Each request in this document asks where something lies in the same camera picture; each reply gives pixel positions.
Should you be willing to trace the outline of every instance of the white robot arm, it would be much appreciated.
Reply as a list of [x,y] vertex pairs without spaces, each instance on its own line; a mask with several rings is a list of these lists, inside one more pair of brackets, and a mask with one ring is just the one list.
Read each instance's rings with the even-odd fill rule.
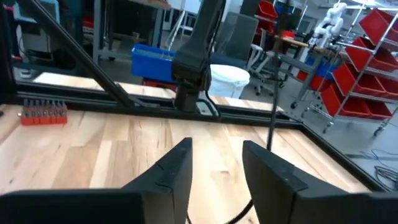
[[325,18],[315,28],[309,44],[324,47],[333,34],[338,34],[344,22],[341,15],[346,8],[346,3],[336,3],[333,8],[329,9]]

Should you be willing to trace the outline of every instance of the light wood surface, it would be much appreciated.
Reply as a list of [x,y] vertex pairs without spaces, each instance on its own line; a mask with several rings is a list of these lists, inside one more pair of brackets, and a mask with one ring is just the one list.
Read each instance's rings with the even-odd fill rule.
[[[96,88],[89,79],[43,74],[36,82]],[[160,88],[123,85],[168,97]],[[231,101],[267,108],[266,104]],[[0,193],[18,189],[121,187],[185,137],[193,137],[189,215],[193,223],[225,223],[250,199],[242,143],[265,146],[268,128],[69,111],[66,125],[20,126],[20,106],[2,106]],[[309,174],[349,192],[368,191],[300,131],[277,129],[273,152]],[[241,223],[258,223],[252,209]]]

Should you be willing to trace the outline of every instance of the gray floor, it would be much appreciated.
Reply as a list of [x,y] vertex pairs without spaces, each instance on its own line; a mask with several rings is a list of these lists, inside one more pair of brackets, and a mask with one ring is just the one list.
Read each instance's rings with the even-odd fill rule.
[[[181,41],[176,41],[172,50],[181,46]],[[117,82],[141,84],[140,77],[131,75],[131,62],[129,61],[109,61],[101,60],[103,70]],[[286,113],[301,119],[302,111],[307,107],[309,100],[313,97],[310,93],[306,101],[301,101],[294,110],[290,109],[290,104],[295,100],[302,84],[293,78],[288,79],[285,87],[280,91],[279,106]],[[254,86],[248,85],[241,98],[254,101],[272,102],[269,92],[263,91],[260,96],[256,96]],[[326,118],[320,114],[309,111],[303,119],[303,122],[312,128],[316,133],[322,136],[326,141],[336,147],[341,153],[346,154],[360,166],[363,170],[376,177],[375,166],[388,166],[390,169],[398,170],[398,148],[395,138],[398,133],[398,117],[392,119],[384,132],[378,137],[373,137],[373,132],[378,124],[372,123],[347,123],[337,121],[326,134],[322,133],[327,124]],[[387,187],[393,187],[393,182],[380,178],[381,182]]]

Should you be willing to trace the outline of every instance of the white trash can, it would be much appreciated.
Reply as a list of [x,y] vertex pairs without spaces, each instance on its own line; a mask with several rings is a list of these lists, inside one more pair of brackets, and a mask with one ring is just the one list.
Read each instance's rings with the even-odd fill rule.
[[229,65],[210,65],[209,95],[239,98],[250,82],[250,74],[242,68]]

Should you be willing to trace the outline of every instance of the blue bin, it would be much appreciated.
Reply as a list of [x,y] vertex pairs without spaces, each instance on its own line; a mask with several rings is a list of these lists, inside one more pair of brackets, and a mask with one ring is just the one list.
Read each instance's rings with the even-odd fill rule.
[[131,74],[160,82],[175,83],[172,80],[174,55],[175,52],[168,50],[135,44],[131,50]]
[[[313,65],[315,63],[315,59],[312,57],[308,57],[307,60],[305,61],[307,65]],[[330,64],[321,62],[318,66],[317,72],[315,73],[316,75],[320,77],[326,77],[327,80],[333,80],[333,75],[328,74]],[[330,68],[330,72],[334,72],[338,68],[337,65],[334,65]]]

